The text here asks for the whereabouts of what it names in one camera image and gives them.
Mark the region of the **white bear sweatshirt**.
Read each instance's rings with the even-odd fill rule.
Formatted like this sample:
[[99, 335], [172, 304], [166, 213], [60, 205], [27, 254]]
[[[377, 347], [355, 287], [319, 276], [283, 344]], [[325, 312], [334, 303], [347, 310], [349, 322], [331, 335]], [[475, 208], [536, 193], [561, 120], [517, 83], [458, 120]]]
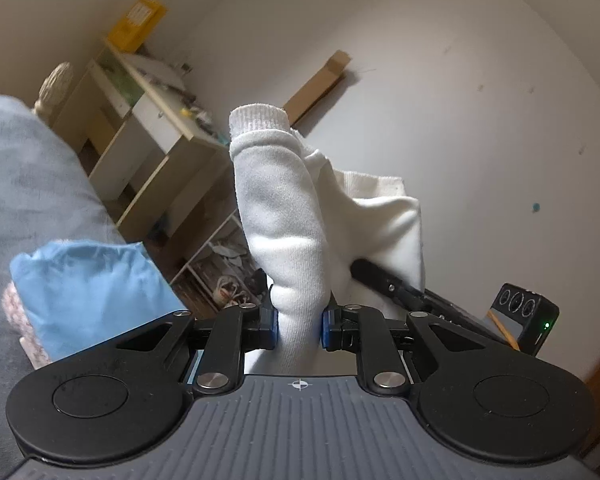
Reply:
[[402, 308], [356, 282], [350, 265], [366, 259], [424, 289], [420, 203], [398, 177], [335, 169], [281, 108], [244, 105], [228, 122], [239, 217], [278, 312], [276, 348], [247, 353], [245, 371], [349, 375], [353, 356], [321, 346], [323, 311], [336, 301], [404, 318]]

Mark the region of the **cream wooden desk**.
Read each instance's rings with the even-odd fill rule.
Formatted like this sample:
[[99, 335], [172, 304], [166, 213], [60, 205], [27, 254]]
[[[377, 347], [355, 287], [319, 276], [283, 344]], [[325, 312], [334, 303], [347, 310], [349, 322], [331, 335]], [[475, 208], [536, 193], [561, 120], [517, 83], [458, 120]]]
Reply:
[[128, 243], [141, 242], [197, 318], [256, 300], [228, 149], [184, 92], [152, 79], [109, 41], [91, 58], [53, 129]]

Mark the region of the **light blue pillowcase cloth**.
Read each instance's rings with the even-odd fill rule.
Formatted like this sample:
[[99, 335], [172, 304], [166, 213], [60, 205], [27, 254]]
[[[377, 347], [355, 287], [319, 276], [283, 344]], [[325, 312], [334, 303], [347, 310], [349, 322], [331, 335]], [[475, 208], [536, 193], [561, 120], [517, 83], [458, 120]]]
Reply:
[[54, 240], [9, 271], [52, 362], [184, 308], [140, 243]]

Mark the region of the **grey-blue bed blanket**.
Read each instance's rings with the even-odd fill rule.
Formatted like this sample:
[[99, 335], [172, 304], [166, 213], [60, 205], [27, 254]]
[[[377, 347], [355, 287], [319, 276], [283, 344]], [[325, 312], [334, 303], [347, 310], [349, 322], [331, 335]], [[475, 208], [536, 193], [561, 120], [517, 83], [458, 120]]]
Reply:
[[0, 95], [0, 479], [22, 460], [6, 422], [7, 396], [32, 368], [2, 308], [9, 263], [51, 240], [122, 237], [73, 149], [23, 102]]

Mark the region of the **cream bedpost knob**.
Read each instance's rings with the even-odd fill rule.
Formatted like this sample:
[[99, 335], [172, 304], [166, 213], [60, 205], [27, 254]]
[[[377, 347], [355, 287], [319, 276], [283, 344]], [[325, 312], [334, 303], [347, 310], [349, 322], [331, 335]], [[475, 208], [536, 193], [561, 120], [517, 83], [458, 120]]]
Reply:
[[62, 62], [43, 81], [33, 104], [32, 113], [44, 124], [50, 124], [54, 111], [67, 96], [72, 80], [73, 65], [70, 62]]

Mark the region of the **yellow box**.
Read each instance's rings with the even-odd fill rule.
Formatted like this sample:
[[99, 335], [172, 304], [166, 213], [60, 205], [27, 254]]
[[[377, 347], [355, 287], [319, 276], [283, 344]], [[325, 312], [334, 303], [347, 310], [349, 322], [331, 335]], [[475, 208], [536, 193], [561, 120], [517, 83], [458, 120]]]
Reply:
[[137, 0], [108, 32], [108, 42], [120, 52], [135, 53], [167, 10], [158, 0]]

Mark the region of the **cardboard box on wall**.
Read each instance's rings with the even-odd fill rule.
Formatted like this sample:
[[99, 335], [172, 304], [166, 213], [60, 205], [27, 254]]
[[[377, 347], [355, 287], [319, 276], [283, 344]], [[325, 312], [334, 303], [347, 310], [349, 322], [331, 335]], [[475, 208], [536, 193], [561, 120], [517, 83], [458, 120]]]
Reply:
[[337, 50], [326, 63], [285, 103], [289, 125], [294, 126], [344, 78], [350, 55]]

